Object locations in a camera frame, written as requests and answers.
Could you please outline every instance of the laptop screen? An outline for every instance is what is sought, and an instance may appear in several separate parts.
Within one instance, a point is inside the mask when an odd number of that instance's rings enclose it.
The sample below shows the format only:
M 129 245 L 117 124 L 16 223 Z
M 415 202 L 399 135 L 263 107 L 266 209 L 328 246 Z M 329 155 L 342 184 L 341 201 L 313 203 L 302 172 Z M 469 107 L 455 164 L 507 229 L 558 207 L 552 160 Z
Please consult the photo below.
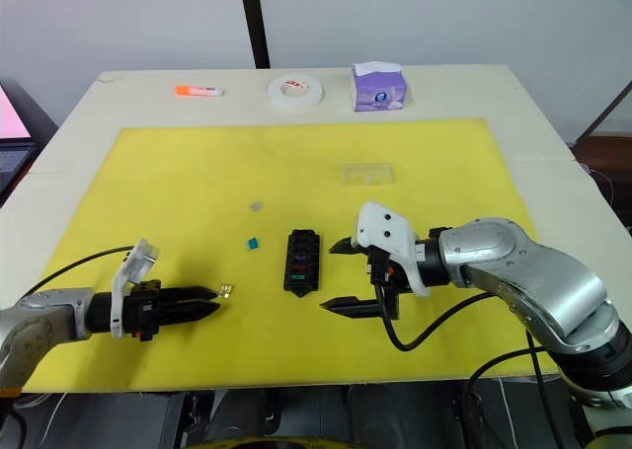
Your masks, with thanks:
M 8 139 L 29 140 L 31 136 L 9 102 L 9 98 L 0 87 L 0 141 Z

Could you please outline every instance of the yellow mat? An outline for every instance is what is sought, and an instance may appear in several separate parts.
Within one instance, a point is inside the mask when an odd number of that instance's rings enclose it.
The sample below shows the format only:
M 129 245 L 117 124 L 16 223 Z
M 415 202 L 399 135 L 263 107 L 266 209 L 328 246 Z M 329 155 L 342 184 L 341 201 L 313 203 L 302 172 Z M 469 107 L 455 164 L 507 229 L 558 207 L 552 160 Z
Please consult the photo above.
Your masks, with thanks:
M 347 187 L 348 163 L 390 163 L 390 186 Z M 110 335 L 55 348 L 26 391 L 147 391 L 464 377 L 525 347 L 500 299 L 458 313 L 417 350 L 402 353 L 378 319 L 319 307 L 335 296 L 371 298 L 364 256 L 331 256 L 360 206 L 376 200 L 408 217 L 421 236 L 438 226 L 503 216 L 534 237 L 500 151 L 482 119 L 300 126 L 123 130 L 77 208 L 46 273 L 139 237 L 161 249 L 148 278 L 164 286 L 235 285 L 221 309 L 165 327 L 150 342 Z M 263 209 L 250 209 L 253 201 Z M 321 285 L 299 299 L 283 291 L 287 235 L 321 235 Z M 245 242 L 257 237 L 260 247 Z M 51 287 L 108 291 L 122 256 L 86 263 Z M 404 295 L 403 339 L 476 291 Z M 545 369 L 553 368 L 543 358 Z M 528 358 L 491 374 L 531 373 Z

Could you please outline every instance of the white tissue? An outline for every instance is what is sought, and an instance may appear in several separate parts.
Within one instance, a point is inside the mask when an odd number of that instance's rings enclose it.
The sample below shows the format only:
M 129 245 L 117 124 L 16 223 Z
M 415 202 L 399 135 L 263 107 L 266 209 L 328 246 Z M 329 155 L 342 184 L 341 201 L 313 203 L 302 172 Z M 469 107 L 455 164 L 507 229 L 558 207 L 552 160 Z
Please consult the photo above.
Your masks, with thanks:
M 402 65 L 397 62 L 368 61 L 354 64 L 356 76 L 365 76 L 371 72 L 400 72 Z

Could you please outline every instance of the purple tissue box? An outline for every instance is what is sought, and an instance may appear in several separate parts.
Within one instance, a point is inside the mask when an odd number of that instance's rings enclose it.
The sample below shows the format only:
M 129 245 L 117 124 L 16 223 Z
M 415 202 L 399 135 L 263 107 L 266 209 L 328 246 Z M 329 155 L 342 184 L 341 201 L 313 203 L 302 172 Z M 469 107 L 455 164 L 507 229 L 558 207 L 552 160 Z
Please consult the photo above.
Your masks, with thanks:
M 402 72 L 371 72 L 358 76 L 352 68 L 356 112 L 393 111 L 404 107 L 406 81 Z

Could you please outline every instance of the orange marker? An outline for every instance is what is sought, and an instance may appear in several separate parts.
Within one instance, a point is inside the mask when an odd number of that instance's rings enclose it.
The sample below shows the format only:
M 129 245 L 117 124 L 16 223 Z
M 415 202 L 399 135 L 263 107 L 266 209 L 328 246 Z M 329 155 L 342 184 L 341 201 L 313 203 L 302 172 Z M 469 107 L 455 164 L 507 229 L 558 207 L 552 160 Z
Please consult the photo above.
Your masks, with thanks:
M 224 91 L 216 87 L 176 86 L 174 92 L 179 96 L 221 97 Z

